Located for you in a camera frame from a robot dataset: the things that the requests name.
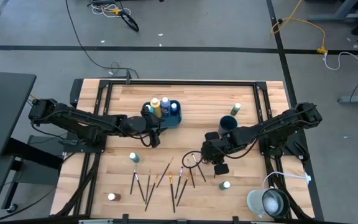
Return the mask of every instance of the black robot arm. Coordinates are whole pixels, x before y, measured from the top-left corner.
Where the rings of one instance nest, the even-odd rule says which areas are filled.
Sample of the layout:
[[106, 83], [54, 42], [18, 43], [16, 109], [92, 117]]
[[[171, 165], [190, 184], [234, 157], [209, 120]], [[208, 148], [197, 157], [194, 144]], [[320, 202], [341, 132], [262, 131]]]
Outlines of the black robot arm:
[[224, 164], [224, 156], [238, 159], [246, 155], [250, 149], [239, 157], [229, 156], [245, 149], [251, 143], [254, 145], [259, 137], [265, 135], [268, 136], [271, 146], [283, 146], [289, 135], [299, 129], [316, 127], [321, 120], [321, 115], [314, 104], [300, 103], [294, 108], [286, 110], [282, 114], [262, 123], [251, 127], [234, 128], [222, 136], [221, 139], [208, 139], [207, 136], [210, 136], [212, 133], [207, 133], [207, 141], [203, 143], [201, 148], [201, 158], [205, 162], [212, 162], [212, 164], [216, 165], [215, 173], [217, 175], [226, 174], [229, 172], [229, 169], [227, 164]]
[[126, 115], [95, 115], [77, 110], [53, 99], [33, 100], [29, 114], [32, 125], [54, 124], [78, 136], [87, 145], [98, 145], [103, 135], [142, 139], [150, 136], [150, 144], [160, 144], [160, 121], [147, 108], [142, 116], [128, 118]]

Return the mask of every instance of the concrete floor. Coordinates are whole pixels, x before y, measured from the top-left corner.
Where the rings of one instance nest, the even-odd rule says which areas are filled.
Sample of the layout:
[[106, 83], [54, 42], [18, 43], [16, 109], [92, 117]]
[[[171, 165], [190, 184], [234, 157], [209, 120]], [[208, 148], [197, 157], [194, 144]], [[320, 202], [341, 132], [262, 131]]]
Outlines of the concrete floor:
[[[92, 14], [86, 7], [87, 1], [68, 1], [83, 45], [277, 48], [269, 34], [267, 5], [261, 0], [125, 1], [124, 6], [132, 10], [139, 24], [138, 34], [121, 19]], [[274, 0], [277, 17], [288, 16], [296, 3], [297, 0]], [[308, 14], [333, 12], [337, 7], [337, 2], [303, 2], [295, 17], [305, 19]], [[327, 33], [328, 49], [353, 49], [358, 39], [350, 35], [353, 24], [319, 25]], [[286, 49], [316, 49], [321, 45], [321, 33], [308, 25], [292, 22], [281, 35]], [[78, 43], [64, 1], [9, 0], [0, 16], [0, 45], [77, 46]], [[278, 54], [107, 51], [89, 54], [104, 66], [116, 61], [122, 67], [134, 68], [141, 78], [284, 81]], [[358, 106], [336, 103], [339, 96], [348, 95], [358, 82], [358, 62], [343, 56], [342, 68], [331, 71], [324, 66], [321, 55], [287, 54], [287, 61], [298, 101], [317, 104], [324, 119], [318, 128], [306, 132], [324, 219], [358, 223]], [[329, 55], [328, 63], [335, 67], [337, 56]], [[36, 74], [32, 94], [63, 103], [68, 103], [74, 78], [109, 76], [107, 70], [93, 65], [81, 51], [0, 50], [0, 71]], [[29, 126], [29, 110], [26, 105], [13, 133], [21, 141], [27, 141], [30, 134], [40, 135]], [[42, 129], [64, 133], [52, 125]], [[19, 184], [14, 201], [24, 207], [51, 188]], [[36, 207], [10, 219], [46, 217], [52, 199], [50, 195]]]

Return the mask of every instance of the wooden table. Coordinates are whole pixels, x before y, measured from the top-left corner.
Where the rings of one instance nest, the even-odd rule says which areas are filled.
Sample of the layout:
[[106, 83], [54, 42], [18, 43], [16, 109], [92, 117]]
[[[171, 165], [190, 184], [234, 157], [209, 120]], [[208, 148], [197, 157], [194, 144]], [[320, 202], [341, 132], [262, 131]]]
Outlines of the wooden table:
[[[98, 79], [83, 81], [77, 106], [79, 110], [93, 112], [98, 83]], [[282, 82], [266, 82], [266, 84], [272, 114], [276, 116], [288, 109], [284, 86]], [[163, 178], [160, 187], [154, 190], [146, 212], [136, 182], [132, 195], [129, 195], [135, 166], [129, 159], [130, 152], [136, 152], [140, 156], [137, 172], [144, 193], [147, 188], [149, 169], [152, 173], [151, 188], [156, 174], [161, 175], [174, 156], [168, 171], [173, 172], [175, 191], [182, 156], [188, 151], [200, 150], [204, 135], [218, 130], [219, 119], [229, 114], [235, 103], [242, 105], [236, 115], [240, 126], [252, 126], [258, 123], [254, 92], [248, 86], [114, 85], [108, 114], [139, 116], [141, 106], [146, 101], [150, 101], [153, 97], [161, 99], [163, 96], [181, 103], [182, 121], [179, 127], [164, 131], [160, 136], [161, 145], [155, 149], [144, 147], [136, 139], [108, 137], [106, 150], [100, 160], [91, 218], [121, 218], [122, 214], [127, 213], [130, 219], [232, 220], [233, 216], [238, 216], [240, 220], [260, 220], [247, 208], [246, 203], [247, 194], [251, 190], [261, 189], [262, 181], [266, 177], [265, 162], [260, 155], [258, 144], [241, 159], [225, 158], [230, 169], [230, 173], [226, 175], [219, 175], [214, 179], [213, 166], [200, 164], [207, 180], [204, 182], [198, 169], [193, 169], [196, 187], [194, 189], [189, 180], [176, 213], [172, 210], [168, 173]], [[264, 119], [266, 119], [264, 106], [262, 109]], [[76, 190], [83, 157], [83, 154], [76, 154], [64, 163], [53, 200], [52, 214], [58, 212]], [[294, 156], [283, 156], [282, 165], [284, 172], [304, 175], [301, 162]], [[231, 183], [231, 187], [228, 190], [220, 190], [218, 185], [225, 180]], [[286, 177], [285, 181], [288, 191], [299, 206], [306, 214], [313, 217], [313, 208], [305, 180]], [[112, 192], [121, 194], [121, 201], [109, 201], [108, 194]], [[85, 204], [86, 197], [83, 197], [82, 212], [84, 212]]]

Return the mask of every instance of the paint bottle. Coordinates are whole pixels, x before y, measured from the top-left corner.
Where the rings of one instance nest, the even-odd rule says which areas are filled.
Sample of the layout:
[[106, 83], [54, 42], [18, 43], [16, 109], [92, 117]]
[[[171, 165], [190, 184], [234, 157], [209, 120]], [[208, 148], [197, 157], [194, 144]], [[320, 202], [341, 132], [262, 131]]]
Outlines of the paint bottle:
[[150, 113], [154, 113], [154, 108], [152, 108], [150, 105], [146, 105], [146, 107], [149, 109]]
[[235, 115], [239, 112], [240, 107], [241, 107], [241, 104], [236, 103], [236, 104], [233, 106], [233, 109], [231, 110], [230, 114], [231, 114], [232, 116], [235, 116]]
[[156, 115], [156, 117], [158, 118], [161, 118], [162, 112], [160, 107], [160, 101], [157, 98], [153, 98], [150, 102], [150, 106], [154, 109], [154, 115]]
[[171, 110], [171, 101], [167, 97], [163, 97], [161, 101], [161, 112], [162, 116], [169, 117]]
[[219, 184], [219, 188], [220, 188], [221, 190], [226, 190], [226, 189], [228, 189], [229, 187], [230, 187], [229, 181], [224, 181], [224, 182], [222, 182], [221, 184]]
[[109, 199], [110, 201], [113, 201], [113, 202], [118, 202], [118, 201], [120, 201], [120, 199], [121, 199], [121, 195], [120, 195], [120, 194], [116, 194], [116, 193], [110, 193], [110, 194], [108, 195], [108, 199]]
[[140, 161], [139, 156], [137, 156], [137, 154], [134, 153], [134, 152], [131, 152], [131, 153], [129, 154], [129, 158], [130, 158], [132, 161], [134, 161], [134, 163], [138, 163], [138, 162]]
[[171, 104], [171, 115], [175, 116], [178, 114], [178, 105], [176, 103]]

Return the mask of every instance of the yellow cable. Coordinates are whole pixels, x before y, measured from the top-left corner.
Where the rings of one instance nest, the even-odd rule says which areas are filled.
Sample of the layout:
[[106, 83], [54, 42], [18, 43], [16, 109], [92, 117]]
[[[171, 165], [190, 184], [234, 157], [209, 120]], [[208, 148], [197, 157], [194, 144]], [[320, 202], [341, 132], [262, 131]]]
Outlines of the yellow cable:
[[325, 45], [325, 41], [326, 41], [326, 33], [325, 33], [325, 31], [324, 31], [321, 27], [319, 27], [319, 26], [317, 26], [316, 24], [314, 24], [314, 23], [312, 23], [312, 22], [309, 22], [309, 21], [304, 21], [304, 20], [301, 20], [301, 19], [292, 18], [292, 16], [294, 15], [294, 13], [296, 12], [296, 10], [298, 9], [298, 7], [299, 7], [299, 5], [301, 4], [301, 2], [302, 2], [302, 0], [299, 0], [298, 4], [297, 4], [297, 5], [295, 6], [295, 8], [293, 9], [293, 11], [292, 11], [290, 17], [287, 17], [287, 18], [284, 18], [284, 19], [283, 19], [283, 21], [285, 21], [284, 24], [283, 24], [281, 27], [279, 27], [276, 31], [273, 31], [274, 28], [277, 27], [277, 26], [280, 24], [279, 22], [277, 22], [276, 24], [274, 24], [274, 26], [273, 26], [272, 29], [270, 30], [270, 33], [271, 33], [271, 34], [276, 34], [276, 33], [280, 32], [280, 30], [281, 30], [290, 20], [294, 20], [294, 21], [298, 21], [298, 22], [303, 22], [303, 23], [305, 23], [305, 24], [312, 25], [312, 26], [314, 26], [315, 28], [319, 29], [319, 30], [323, 33], [323, 43], [321, 44], [321, 48], [318, 48], [318, 49], [317, 49], [317, 52], [318, 52], [318, 53], [321, 53], [321, 54], [328, 53], [328, 51], [326, 50], [326, 48], [325, 48], [325, 46], [324, 46], [324, 45]]

